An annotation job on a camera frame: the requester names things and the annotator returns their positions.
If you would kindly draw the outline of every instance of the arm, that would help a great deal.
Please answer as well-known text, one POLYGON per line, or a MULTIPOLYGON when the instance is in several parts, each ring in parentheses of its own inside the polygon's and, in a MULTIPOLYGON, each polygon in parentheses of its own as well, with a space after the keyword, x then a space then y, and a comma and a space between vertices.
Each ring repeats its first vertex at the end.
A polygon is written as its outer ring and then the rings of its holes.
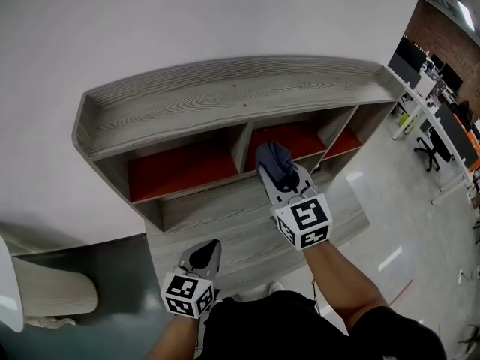
POLYGON ((191 360, 197 344, 199 320, 175 316, 146 356, 146 360, 191 360))
POLYGON ((320 292, 349 332, 362 315, 387 303, 377 286, 330 242, 304 250, 320 292))

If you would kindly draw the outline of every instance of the desk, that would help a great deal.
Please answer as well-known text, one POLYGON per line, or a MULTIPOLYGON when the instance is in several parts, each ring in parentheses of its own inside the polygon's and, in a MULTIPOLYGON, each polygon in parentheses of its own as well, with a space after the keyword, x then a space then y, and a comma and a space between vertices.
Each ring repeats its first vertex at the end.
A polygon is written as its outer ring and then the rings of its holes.
POLYGON ((453 142, 450 140, 449 135, 446 133, 443 126, 440 124, 440 121, 435 115, 432 113, 430 108, 427 106, 427 102, 420 97, 413 89, 409 87, 408 83, 405 83, 393 70, 390 70, 390 73, 403 84, 406 93, 408 93, 415 103, 417 107, 412 111, 409 118, 402 124, 400 128, 394 133, 391 137, 393 140, 396 140, 401 133, 408 127, 408 125, 412 122, 412 120, 417 116, 420 111, 423 111, 427 117, 427 120, 430 122, 432 127, 438 133, 440 139, 442 139, 443 143, 447 147, 447 149, 451 152, 451 154, 455 157, 455 161, 457 162, 458 166, 460 167, 460 175, 456 178, 451 180, 447 185, 444 185, 440 188, 442 192, 438 197, 432 199, 432 204, 438 204, 443 198, 447 197, 457 188, 461 187, 462 185, 466 185, 469 187, 473 183, 473 173, 469 172, 468 168, 465 166, 463 159, 461 158, 458 150, 455 148, 453 142))
POLYGON ((429 77, 423 70, 420 71, 420 81, 415 87, 415 91, 418 92, 421 98, 427 99, 432 89, 434 89, 436 82, 429 77))
POLYGON ((447 100, 447 103, 449 104, 453 104, 455 102, 454 98, 450 95, 450 93, 446 89, 443 89, 440 95, 443 96, 445 100, 447 100))

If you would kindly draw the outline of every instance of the black office chair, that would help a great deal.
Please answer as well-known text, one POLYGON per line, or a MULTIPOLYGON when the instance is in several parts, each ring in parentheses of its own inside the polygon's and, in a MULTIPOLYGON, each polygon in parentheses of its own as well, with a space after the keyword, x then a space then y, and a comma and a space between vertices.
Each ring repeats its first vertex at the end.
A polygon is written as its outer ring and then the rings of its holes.
MULTIPOLYGON (((475 225, 473 226, 472 230, 477 230, 478 228, 480 228, 480 220, 477 220, 475 222, 475 225)), ((477 245, 478 243, 480 243, 480 236, 475 240, 475 245, 477 245)))
POLYGON ((425 148, 414 148, 413 151, 423 152, 429 157, 429 166, 427 168, 427 172, 430 172, 432 170, 433 162, 436 165, 435 170, 438 172, 440 171, 440 166, 438 165, 438 161, 435 158, 435 154, 439 154, 439 156, 447 163, 452 158, 452 155, 450 154, 450 151, 447 149, 447 147, 445 147, 445 144, 443 144, 443 141, 442 139, 440 139, 440 136, 438 136, 438 133, 433 128, 430 129, 430 141, 433 144, 433 149, 430 148, 421 137, 417 137, 417 142, 421 142, 425 148))
POLYGON ((470 337, 466 340, 457 341, 459 344, 466 344, 465 353, 468 353, 475 344, 480 343, 480 325, 469 324, 468 326, 473 327, 470 337))

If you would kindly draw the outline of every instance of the brick wall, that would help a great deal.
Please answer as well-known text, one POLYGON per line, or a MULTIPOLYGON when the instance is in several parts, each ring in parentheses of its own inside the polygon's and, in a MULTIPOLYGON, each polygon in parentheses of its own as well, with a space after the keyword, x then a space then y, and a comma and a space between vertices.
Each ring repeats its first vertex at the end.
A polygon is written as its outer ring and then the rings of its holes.
POLYGON ((463 80, 458 91, 480 117, 480 46, 447 16, 424 0, 418 4, 405 35, 448 63, 463 80))

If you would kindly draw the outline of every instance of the ceiling light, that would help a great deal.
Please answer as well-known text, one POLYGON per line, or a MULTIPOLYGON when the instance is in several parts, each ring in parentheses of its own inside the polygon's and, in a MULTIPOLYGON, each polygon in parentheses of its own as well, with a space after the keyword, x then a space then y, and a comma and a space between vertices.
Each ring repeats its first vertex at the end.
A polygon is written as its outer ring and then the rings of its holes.
POLYGON ((468 10, 465 5, 463 5, 460 1, 458 2, 458 5, 460 5, 460 10, 462 11, 463 18, 465 19, 465 23, 473 30, 475 31, 475 27, 473 26, 473 21, 472 17, 470 16, 470 11, 468 10))

